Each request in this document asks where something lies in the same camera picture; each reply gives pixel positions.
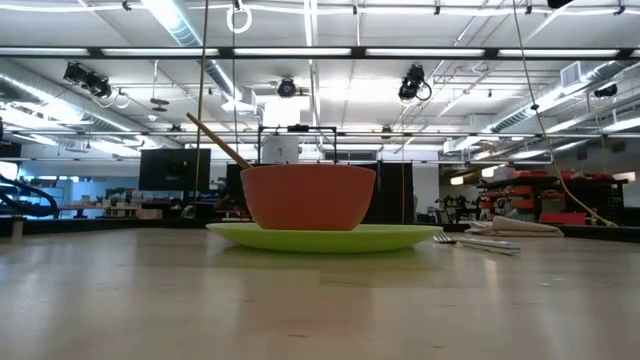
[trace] ceiling pipe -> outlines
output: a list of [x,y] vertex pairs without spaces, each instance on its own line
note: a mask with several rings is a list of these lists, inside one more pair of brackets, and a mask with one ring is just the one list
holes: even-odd
[[[180,0],[141,1],[180,46],[202,47],[202,38],[187,17]],[[206,60],[204,67],[207,75],[220,89],[227,101],[242,100],[242,91],[234,86],[217,62]]]
[[[87,129],[88,131],[91,129],[108,131],[149,131],[148,128],[135,121],[127,119],[109,109],[102,108],[93,101],[70,91],[68,88],[54,84],[6,60],[0,60],[0,81],[20,88],[23,92],[31,93],[40,100],[39,103],[42,104],[42,107],[46,105],[47,102],[59,101],[61,104],[64,104],[64,106],[68,106],[70,112],[72,111],[78,116],[90,115],[94,121],[88,126],[90,128]],[[154,137],[151,138],[151,140],[153,140],[158,147],[182,147],[181,144],[165,137]]]

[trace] orange bowl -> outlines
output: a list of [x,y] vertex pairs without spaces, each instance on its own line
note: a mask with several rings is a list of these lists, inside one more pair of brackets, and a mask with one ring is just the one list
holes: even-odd
[[353,230],[371,202],[374,171],[346,165],[271,165],[240,173],[263,229]]

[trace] green plate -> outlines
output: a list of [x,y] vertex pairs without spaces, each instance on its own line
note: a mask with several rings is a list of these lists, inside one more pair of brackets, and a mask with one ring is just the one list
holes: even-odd
[[360,225],[353,231],[264,230],[253,223],[209,224],[207,229],[236,244],[259,249],[361,253],[402,249],[442,230],[422,225]]

